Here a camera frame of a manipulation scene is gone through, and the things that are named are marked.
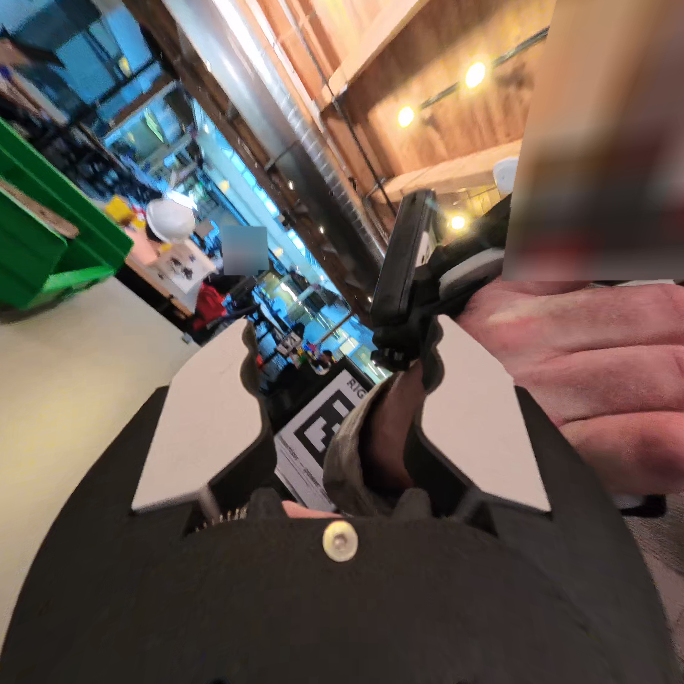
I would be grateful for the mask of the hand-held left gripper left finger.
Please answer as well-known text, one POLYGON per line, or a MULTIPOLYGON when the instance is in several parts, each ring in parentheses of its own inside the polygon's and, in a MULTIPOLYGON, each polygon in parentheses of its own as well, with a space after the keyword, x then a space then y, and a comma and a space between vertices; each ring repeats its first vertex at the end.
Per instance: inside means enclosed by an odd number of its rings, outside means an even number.
POLYGON ((134 514, 184 504, 206 524, 244 520, 268 486, 276 445, 260 394, 254 325, 231 324, 176 373, 167 388, 135 494, 134 514))

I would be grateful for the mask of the person's right hand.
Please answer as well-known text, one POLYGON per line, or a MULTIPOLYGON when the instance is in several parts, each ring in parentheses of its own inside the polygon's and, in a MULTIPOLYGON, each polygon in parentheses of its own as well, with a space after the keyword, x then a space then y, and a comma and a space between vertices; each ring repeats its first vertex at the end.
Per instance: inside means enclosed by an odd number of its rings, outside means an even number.
POLYGON ((683 288, 500 278, 457 323, 615 494, 683 491, 683 288))

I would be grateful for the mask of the white sheet with dark prints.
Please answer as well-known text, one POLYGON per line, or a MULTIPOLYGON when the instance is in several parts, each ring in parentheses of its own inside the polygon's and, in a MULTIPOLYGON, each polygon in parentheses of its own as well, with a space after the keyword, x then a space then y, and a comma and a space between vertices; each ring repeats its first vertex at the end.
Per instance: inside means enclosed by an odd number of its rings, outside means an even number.
POLYGON ((191 239, 171 245, 154 264, 161 279, 183 294, 188 294, 207 277, 216 273, 216 265, 191 239))

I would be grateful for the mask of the white round ceiling device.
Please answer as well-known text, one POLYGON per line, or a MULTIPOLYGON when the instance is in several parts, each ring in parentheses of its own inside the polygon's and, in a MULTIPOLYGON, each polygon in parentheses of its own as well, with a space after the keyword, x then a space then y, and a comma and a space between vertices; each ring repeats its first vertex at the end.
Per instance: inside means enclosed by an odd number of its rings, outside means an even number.
POLYGON ((513 192, 518 160, 518 156, 507 157, 497 161, 492 167, 492 177, 502 197, 513 192))

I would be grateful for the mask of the white hard hat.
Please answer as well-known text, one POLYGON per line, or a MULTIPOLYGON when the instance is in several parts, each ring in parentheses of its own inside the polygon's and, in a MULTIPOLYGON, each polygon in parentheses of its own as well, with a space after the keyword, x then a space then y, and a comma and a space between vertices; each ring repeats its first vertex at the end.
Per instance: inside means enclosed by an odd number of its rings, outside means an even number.
POLYGON ((146 234, 159 244, 180 244, 189 239, 196 227, 195 213, 170 199, 155 199, 145 211, 146 234))

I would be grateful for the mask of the brown cardboard piece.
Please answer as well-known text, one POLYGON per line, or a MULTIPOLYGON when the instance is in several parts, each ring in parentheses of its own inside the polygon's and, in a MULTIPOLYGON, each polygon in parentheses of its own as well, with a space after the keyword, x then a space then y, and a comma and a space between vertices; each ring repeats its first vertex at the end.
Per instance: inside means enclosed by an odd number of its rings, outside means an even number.
POLYGON ((72 223, 46 208, 43 204, 33 200, 17 187, 1 179, 1 189, 28 210, 32 215, 39 218, 50 230, 67 240, 74 240, 79 236, 79 230, 72 223))

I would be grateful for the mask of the yellow object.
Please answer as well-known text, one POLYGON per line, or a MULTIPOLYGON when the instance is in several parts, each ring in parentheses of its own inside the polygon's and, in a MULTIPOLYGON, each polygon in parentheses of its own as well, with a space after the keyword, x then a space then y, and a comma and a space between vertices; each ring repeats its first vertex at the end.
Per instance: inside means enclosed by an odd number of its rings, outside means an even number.
POLYGON ((114 195, 106 204, 104 211, 106 215, 119 227, 135 230, 137 213, 131 205, 119 195, 114 195))

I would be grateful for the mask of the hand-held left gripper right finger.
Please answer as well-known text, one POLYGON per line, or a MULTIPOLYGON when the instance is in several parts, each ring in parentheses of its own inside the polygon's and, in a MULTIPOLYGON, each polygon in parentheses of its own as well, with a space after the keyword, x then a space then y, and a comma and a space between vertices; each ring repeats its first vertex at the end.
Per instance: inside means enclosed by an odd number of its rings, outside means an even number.
POLYGON ((405 466, 438 517, 467 517, 497 502, 548 514, 551 504, 510 374, 447 315, 423 347, 425 398, 405 466))

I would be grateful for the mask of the person's left hand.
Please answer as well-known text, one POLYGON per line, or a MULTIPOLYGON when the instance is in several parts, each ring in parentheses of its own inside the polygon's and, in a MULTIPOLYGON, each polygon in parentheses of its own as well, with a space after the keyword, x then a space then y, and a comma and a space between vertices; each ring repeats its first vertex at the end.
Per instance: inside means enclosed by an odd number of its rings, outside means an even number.
POLYGON ((340 519, 343 518, 335 512, 325 512, 316 509, 306 508, 294 501, 283 501, 281 503, 286 516, 292 519, 340 519))

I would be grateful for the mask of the green plastic bin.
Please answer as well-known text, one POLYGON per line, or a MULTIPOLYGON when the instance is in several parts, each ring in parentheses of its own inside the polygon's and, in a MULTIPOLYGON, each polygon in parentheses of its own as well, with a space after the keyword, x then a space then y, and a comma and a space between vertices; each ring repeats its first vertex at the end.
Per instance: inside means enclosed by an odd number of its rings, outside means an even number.
POLYGON ((131 238, 5 120, 1 179, 79 230, 67 240, 1 190, 1 307, 31 311, 61 302, 123 266, 131 238))

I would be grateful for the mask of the silver ventilation duct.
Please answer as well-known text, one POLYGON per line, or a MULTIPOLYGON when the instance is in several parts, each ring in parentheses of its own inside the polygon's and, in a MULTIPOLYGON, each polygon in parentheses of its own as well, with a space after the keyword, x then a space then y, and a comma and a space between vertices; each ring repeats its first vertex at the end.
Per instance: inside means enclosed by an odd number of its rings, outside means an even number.
POLYGON ((237 1, 165 1, 168 12, 316 224, 347 261, 378 268, 386 248, 329 150, 237 1))

